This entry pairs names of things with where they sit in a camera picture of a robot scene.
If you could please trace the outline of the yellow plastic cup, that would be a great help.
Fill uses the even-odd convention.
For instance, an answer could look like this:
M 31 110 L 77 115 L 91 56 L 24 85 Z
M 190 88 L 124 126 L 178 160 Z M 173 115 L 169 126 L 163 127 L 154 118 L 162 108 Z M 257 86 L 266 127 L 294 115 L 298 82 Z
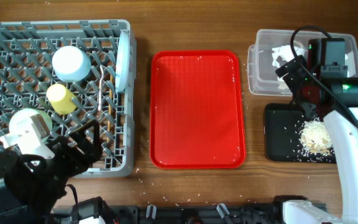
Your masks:
M 47 89 L 46 97 L 58 114 L 66 115 L 76 110 L 76 105 L 71 101 L 75 95 L 62 84 L 51 85 Z

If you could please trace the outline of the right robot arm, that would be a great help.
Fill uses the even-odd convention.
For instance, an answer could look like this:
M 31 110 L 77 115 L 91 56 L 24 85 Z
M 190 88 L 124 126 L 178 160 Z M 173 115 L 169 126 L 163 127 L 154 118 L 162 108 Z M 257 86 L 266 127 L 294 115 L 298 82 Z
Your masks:
M 319 116 L 334 149 L 342 191 L 342 216 L 305 199 L 281 203 L 283 223 L 358 223 L 358 59 L 343 38 L 311 39 L 302 55 L 294 41 L 291 60 L 277 69 L 305 115 Z

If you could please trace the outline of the small light blue bowl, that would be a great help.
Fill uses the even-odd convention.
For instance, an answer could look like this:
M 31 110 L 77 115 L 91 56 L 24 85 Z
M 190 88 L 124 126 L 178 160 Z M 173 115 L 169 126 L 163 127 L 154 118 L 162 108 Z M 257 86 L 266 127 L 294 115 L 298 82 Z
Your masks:
M 65 46 L 54 53 L 52 67 L 61 81 L 73 83 L 88 76 L 91 70 L 91 60 L 79 48 Z

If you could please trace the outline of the wooden chopstick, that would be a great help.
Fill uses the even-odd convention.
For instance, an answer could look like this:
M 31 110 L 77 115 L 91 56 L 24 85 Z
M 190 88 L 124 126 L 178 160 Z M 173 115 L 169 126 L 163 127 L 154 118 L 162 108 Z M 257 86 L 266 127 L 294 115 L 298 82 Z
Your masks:
M 112 78 L 111 75 L 109 75 L 108 80 L 109 80 L 109 82 L 111 82 L 111 81 L 113 80 L 113 78 Z M 109 100 L 111 100 L 112 94 L 113 94 L 113 92 L 112 92 L 112 90 L 109 88 L 109 98 L 108 98 Z M 111 105 L 109 104 L 108 115 L 111 115 L 111 112 L 112 112 L 112 107 L 111 107 Z M 111 125 L 112 125 L 112 124 L 113 124 L 113 123 L 109 120 L 109 121 L 108 121 L 108 133 L 109 133 L 109 134 L 111 134 L 111 129 L 112 129 Z M 107 142 L 108 142 L 108 143 L 111 143 L 111 138 L 110 138 L 110 137 L 108 138 Z

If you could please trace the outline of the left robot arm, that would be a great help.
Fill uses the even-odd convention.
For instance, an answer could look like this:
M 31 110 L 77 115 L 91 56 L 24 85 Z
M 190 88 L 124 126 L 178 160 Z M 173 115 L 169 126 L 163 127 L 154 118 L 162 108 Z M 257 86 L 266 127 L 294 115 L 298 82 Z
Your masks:
M 91 120 L 47 147 L 54 158 L 0 152 L 0 223 L 61 223 L 69 219 L 69 215 L 51 211 L 66 195 L 68 179 L 100 160 L 99 122 Z

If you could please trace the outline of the white napkin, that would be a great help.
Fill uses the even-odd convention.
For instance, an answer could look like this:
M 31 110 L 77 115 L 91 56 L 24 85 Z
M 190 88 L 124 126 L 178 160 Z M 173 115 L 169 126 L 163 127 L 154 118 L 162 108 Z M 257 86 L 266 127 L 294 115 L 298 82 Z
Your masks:
M 306 50 L 302 46 L 301 47 L 294 46 L 294 49 L 298 56 L 300 56 L 300 55 L 305 56 Z M 273 65 L 273 67 L 276 67 L 276 68 L 280 68 L 285 63 L 294 59 L 294 56 L 291 52 L 290 45 L 282 45 L 280 47 L 274 47 L 274 48 L 272 48 L 272 52 L 273 52 L 272 53 L 272 58 L 273 58 L 272 65 Z

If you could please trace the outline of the food scraps and rice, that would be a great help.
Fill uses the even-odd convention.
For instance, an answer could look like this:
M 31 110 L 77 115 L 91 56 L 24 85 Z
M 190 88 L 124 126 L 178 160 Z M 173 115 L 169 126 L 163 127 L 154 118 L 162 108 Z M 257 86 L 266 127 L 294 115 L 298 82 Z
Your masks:
M 324 123 L 318 118 L 303 121 L 295 132 L 299 135 L 294 162 L 335 164 L 335 153 L 331 138 Z

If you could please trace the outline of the white plastic fork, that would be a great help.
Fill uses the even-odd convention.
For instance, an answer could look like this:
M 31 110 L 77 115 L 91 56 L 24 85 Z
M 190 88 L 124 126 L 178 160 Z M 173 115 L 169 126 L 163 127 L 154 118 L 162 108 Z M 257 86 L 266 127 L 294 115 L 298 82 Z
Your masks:
M 102 65 L 100 65 L 99 68 L 100 68 L 100 72 L 101 72 L 101 78 L 99 79 L 98 111 L 102 111 L 104 68 Z

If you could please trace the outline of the green saucer bowl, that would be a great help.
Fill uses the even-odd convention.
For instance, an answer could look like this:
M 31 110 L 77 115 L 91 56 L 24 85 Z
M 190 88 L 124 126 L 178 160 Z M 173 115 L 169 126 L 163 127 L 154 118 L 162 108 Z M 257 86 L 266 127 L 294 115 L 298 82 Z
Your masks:
M 3 142 L 3 145 L 5 148 L 13 146 L 14 144 L 17 144 L 19 142 L 19 138 L 22 137 L 22 134 L 24 136 L 27 136 L 28 131 L 24 129 L 24 127 L 19 126 L 19 123 L 27 118 L 30 118 L 33 115 L 41 115 L 43 117 L 46 126 L 51 131 L 52 130 L 52 119 L 51 117 L 44 111 L 35 110 L 32 108 L 24 108 L 22 110 L 19 110 L 16 112 L 10 122 L 9 122 L 9 134 L 4 136 L 4 140 L 0 138 L 0 140 Z

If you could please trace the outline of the large light blue plate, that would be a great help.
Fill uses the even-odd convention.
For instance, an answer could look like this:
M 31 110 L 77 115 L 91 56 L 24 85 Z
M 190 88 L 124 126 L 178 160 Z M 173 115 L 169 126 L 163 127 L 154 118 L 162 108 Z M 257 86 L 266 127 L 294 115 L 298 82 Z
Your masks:
M 117 60 L 116 60 L 116 76 L 115 87 L 116 92 L 122 92 L 127 85 L 130 65 L 130 37 L 127 32 L 121 32 L 119 37 Z

